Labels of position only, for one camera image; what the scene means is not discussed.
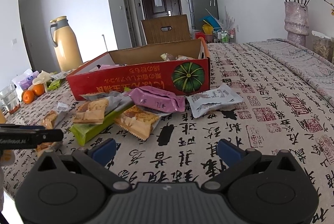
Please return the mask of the clear jar of nuts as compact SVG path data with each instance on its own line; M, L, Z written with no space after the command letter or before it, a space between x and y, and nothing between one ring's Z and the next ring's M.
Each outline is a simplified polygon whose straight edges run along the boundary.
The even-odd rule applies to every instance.
M333 37L317 31L312 31L311 34L313 51L329 62L333 62Z

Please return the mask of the purple tissue pack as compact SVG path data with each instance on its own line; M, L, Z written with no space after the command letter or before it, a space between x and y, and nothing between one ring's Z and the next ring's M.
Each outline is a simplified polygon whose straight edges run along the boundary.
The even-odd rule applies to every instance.
M26 90L28 89L31 85L32 82L35 78L37 78L39 72L38 71L27 71L23 74L23 77L19 80L18 82L18 86L22 89L22 90Z

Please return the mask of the small green packet far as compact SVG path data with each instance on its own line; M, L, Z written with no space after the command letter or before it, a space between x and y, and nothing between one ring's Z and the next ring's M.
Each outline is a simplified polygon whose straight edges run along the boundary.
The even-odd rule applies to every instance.
M54 91L56 89L58 89L61 84L63 83L62 79L59 80L53 80L49 85L48 85L48 90L49 91Z

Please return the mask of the green snack bar left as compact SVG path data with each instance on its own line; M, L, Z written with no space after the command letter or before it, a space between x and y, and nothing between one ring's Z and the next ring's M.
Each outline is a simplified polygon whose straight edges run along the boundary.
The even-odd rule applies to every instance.
M134 105L133 102L117 107L115 110L107 114L102 124L79 124L74 123L70 131L75 136L77 143L80 146L84 146L95 136L103 132L106 128L114 123L114 119L122 112Z

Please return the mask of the clear drinking glass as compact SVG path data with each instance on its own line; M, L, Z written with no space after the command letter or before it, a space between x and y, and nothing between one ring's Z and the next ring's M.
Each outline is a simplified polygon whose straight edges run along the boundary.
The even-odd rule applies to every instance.
M1 103L10 114L14 114L20 108L20 101L13 83L1 90Z

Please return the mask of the white label snack packet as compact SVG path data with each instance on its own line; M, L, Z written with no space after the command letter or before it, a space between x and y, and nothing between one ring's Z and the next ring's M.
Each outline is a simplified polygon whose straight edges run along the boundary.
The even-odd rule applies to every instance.
M194 118L206 115L210 111L216 111L220 108L243 102L243 98L226 84L221 84L215 89L187 96L186 99Z

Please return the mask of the red cardboard pumpkin box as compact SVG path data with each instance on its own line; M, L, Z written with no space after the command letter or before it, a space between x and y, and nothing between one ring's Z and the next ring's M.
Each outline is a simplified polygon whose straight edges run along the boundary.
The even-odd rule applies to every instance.
M191 95L210 89L210 56L203 39L148 44L101 54L66 79L78 101L89 93L143 86Z

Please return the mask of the pink grey folded blanket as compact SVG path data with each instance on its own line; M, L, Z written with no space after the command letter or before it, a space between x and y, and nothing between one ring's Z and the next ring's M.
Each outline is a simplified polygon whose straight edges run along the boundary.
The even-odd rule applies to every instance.
M269 55L299 76L333 105L333 64L306 47L287 39L268 39L249 45Z

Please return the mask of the patterned calligraphy tablecloth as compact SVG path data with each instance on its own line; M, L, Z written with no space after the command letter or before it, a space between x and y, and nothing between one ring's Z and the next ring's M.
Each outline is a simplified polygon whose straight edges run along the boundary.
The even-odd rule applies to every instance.
M229 85L243 102L194 118L184 112L162 118L143 141L113 124L85 147L115 138L115 160L106 168L137 182L197 182L227 169L217 155L217 143L227 139L241 149L276 155L286 149L311 180L319 205L310 223L333 223L333 107L300 77L249 44L208 45L211 89ZM9 123L40 124L56 101L72 111L76 102L69 84L21 108Z

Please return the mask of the pink textured vase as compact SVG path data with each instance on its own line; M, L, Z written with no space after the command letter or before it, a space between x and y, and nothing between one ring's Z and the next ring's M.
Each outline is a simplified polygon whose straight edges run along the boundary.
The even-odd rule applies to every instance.
M284 2L285 5L285 25L287 39L306 46L306 37L309 35L309 12L308 7L298 2Z

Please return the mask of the orange fruit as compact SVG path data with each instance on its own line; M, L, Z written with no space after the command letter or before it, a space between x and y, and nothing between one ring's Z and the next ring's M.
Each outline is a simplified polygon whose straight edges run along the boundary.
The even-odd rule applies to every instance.
M33 91L31 90L25 90L23 93L22 93L22 101L25 103L25 104L30 104L34 101L34 98L35 98L35 94Z
M37 97L40 97L45 93L45 87L43 84L35 84L32 86L32 91Z

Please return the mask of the yellow thermos jug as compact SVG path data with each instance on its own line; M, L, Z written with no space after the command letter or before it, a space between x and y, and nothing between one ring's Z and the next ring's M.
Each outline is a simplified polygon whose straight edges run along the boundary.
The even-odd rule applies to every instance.
M83 64L76 36L66 16L50 21L50 36L61 71L70 71Z

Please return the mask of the pink snack packet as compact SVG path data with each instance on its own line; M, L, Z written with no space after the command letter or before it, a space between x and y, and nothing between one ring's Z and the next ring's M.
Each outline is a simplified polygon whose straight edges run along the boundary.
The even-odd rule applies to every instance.
M160 88L136 87L127 92L135 105L161 111L163 113L184 112L185 98Z

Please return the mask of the cream plastic bag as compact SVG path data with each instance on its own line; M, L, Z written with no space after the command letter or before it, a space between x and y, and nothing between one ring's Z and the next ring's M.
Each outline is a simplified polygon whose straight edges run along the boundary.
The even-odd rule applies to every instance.
M42 84L44 86L44 90L45 92L47 92L48 90L48 86L47 86L47 82L50 81L52 79L52 76L56 74L56 72L46 72L44 70L42 70L38 76L36 78L33 79L32 81L32 85L38 85L38 84Z

